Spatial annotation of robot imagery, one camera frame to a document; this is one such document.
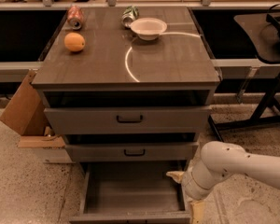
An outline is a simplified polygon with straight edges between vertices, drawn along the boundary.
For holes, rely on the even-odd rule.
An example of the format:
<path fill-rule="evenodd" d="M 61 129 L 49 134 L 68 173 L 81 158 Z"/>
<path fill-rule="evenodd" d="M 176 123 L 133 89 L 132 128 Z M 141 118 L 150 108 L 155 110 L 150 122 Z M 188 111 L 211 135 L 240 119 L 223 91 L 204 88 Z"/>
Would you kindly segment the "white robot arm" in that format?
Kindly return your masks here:
<path fill-rule="evenodd" d="M 251 154 L 241 146 L 212 141 L 201 148 L 200 158 L 193 166 L 166 175 L 180 184 L 188 197 L 192 213 L 190 224 L 202 224 L 203 200 L 215 185 L 232 175 L 245 175 L 280 189 L 280 157 Z"/>

